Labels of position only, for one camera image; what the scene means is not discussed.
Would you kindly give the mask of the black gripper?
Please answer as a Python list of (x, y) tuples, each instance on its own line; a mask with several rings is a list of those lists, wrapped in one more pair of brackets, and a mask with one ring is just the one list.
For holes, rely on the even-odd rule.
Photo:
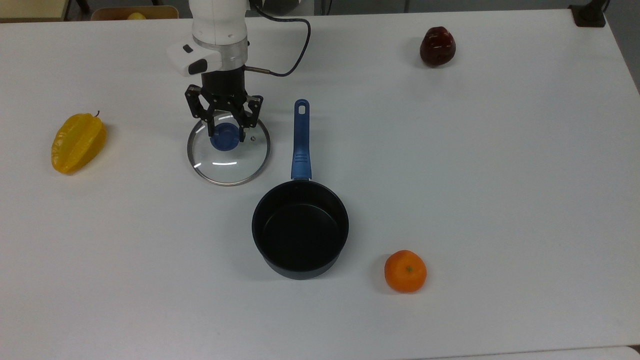
[(190, 113), (206, 124), (210, 138), (215, 136), (215, 112), (217, 107), (232, 105), (232, 115), (237, 122), (238, 141), (244, 142), (246, 130), (258, 125), (262, 108), (262, 95), (247, 95), (245, 69), (209, 71), (201, 74), (202, 87), (190, 84), (185, 98)]

